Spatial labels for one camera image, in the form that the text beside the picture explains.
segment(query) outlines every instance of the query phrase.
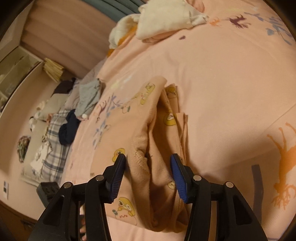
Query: bedding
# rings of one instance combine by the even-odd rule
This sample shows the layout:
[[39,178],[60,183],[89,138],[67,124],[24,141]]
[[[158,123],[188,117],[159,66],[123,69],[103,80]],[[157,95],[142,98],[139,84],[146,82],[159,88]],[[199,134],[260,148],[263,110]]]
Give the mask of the bedding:
[[[67,94],[54,94],[36,120],[24,159],[20,179],[38,186],[41,182],[60,182],[70,146],[59,143],[59,129],[70,112],[64,109]],[[51,121],[45,122],[51,114]]]
[[49,114],[58,113],[65,104],[68,94],[54,94],[47,102],[45,107],[40,111],[38,119],[46,121]]
[[102,68],[103,64],[106,62],[106,60],[107,60],[107,58],[104,58],[103,60],[101,60],[92,70],[90,70],[89,73],[87,73],[87,75],[82,80],[75,81],[73,89],[65,102],[64,108],[66,110],[73,110],[73,109],[77,108],[78,102],[80,100],[80,98],[79,98],[80,84],[87,84],[93,80],[96,80],[96,76],[98,75],[99,71],[101,70],[101,68]]
[[[296,212],[296,44],[263,1],[203,4],[209,23],[157,44],[127,38],[114,50],[98,75],[106,89],[78,129],[64,180],[90,179],[92,162],[99,161],[97,130],[112,114],[108,106],[123,107],[160,75],[178,86],[180,111],[188,115],[188,165],[209,181],[235,183],[269,240],[278,240]],[[119,98],[125,90],[129,96]],[[119,221],[109,228],[113,240],[162,237]]]
[[24,26],[21,45],[83,78],[105,58],[108,36],[115,25],[81,0],[36,0]]
[[140,14],[130,14],[122,18],[112,29],[109,35],[110,50],[116,49],[134,28],[137,39],[155,43],[180,29],[204,24],[208,19],[206,14],[199,12],[185,0],[150,0],[140,6],[139,11]]
[[[95,133],[90,173],[91,177],[103,173],[124,153],[130,173],[121,182],[118,201],[106,206],[106,214],[154,231],[180,232],[186,229],[189,214],[174,187],[170,156],[178,153],[186,163],[186,116],[179,112],[176,86],[164,88],[166,82],[154,77],[120,108],[107,105],[109,117]],[[129,89],[123,89],[117,98],[129,95]]]
[[58,113],[53,114],[46,134],[52,151],[48,153],[47,158],[44,160],[42,176],[49,182],[57,182],[58,184],[61,181],[70,148],[70,145],[61,145],[59,141],[59,130],[63,124],[67,123],[66,117],[68,113],[68,110],[60,110]]

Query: crumpled clothes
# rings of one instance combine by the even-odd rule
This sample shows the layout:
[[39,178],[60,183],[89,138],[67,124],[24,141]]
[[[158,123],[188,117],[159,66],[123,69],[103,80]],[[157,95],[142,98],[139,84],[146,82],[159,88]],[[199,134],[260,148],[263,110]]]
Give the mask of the crumpled clothes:
[[41,146],[35,153],[33,161],[30,163],[33,171],[37,177],[42,176],[42,169],[48,154],[52,151],[51,144],[48,139],[42,142]]
[[208,16],[200,12],[204,11],[201,0],[149,0],[139,7],[139,11],[140,14],[122,18],[112,29],[109,35],[110,50],[120,46],[136,26],[137,39],[155,43],[180,29],[190,29],[208,21]]
[[80,120],[75,116],[75,109],[71,110],[67,117],[67,123],[63,124],[59,129],[59,142],[61,145],[70,145],[75,139]]
[[22,136],[17,143],[17,153],[19,156],[20,163],[23,163],[25,160],[26,152],[28,150],[30,141],[30,136]]

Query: yellow duck print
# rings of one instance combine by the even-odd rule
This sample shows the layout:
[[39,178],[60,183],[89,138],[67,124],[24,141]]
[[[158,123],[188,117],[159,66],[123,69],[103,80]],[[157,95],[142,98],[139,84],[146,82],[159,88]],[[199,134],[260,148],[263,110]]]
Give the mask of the yellow duck print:
[[155,89],[155,85],[154,84],[150,84],[148,83],[146,86],[145,86],[145,89],[144,91],[142,92],[141,94],[141,100],[140,100],[140,103],[141,104],[145,104],[148,96],[151,94],[151,92]]
[[115,162],[116,159],[117,159],[117,157],[118,157],[118,155],[121,154],[121,153],[122,153],[122,154],[126,154],[126,151],[125,151],[124,148],[119,148],[119,149],[117,149],[117,150],[114,152],[114,156],[112,157],[112,161]]
[[131,204],[130,200],[128,200],[125,197],[120,197],[118,199],[118,211],[121,211],[122,209],[125,209],[128,211],[128,214],[133,217],[136,215],[135,209],[133,208],[133,205]]
[[168,92],[167,92],[167,96],[169,99],[173,99],[173,98],[178,97],[177,89],[175,87],[169,87]]
[[163,122],[166,126],[174,126],[177,124],[172,110],[168,110],[168,113],[166,113],[163,118]]

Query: beige wall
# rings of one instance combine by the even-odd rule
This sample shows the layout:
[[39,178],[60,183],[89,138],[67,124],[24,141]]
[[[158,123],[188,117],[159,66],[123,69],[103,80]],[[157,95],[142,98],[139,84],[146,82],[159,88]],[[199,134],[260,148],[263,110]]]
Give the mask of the beige wall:
[[115,25],[105,14],[81,0],[36,0],[21,45],[82,78],[105,58],[109,33]]
[[[48,99],[56,83],[42,73],[35,78],[18,100],[10,113],[5,129],[0,133],[0,200],[16,211],[38,219],[44,210],[36,187],[19,180],[22,165],[18,160],[17,142],[23,135],[30,135],[29,118],[35,113],[36,106]],[[8,200],[3,196],[3,182],[9,183]]]

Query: bed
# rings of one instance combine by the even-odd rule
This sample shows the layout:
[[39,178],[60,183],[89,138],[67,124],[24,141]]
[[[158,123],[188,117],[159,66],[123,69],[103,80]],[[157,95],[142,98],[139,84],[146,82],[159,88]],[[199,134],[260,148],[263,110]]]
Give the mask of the bed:
[[[168,84],[177,85],[179,108],[188,115],[189,166],[211,182],[235,183],[268,239],[282,240],[296,212],[293,25],[287,29],[259,0],[204,0],[203,4],[207,24],[180,30],[157,44],[126,39],[110,55],[98,75],[106,88],[89,120],[78,129],[61,183],[89,180],[92,161],[97,158],[94,130],[101,125],[97,117],[104,101],[113,93],[128,100],[133,91],[160,75]],[[23,42],[34,46],[26,33]],[[55,59],[67,64],[59,55]],[[80,68],[79,75],[99,60]],[[126,88],[132,90],[129,95],[121,91]],[[183,232],[156,233],[114,218],[108,221],[113,240],[184,237]],[[213,230],[209,240],[214,240]]]

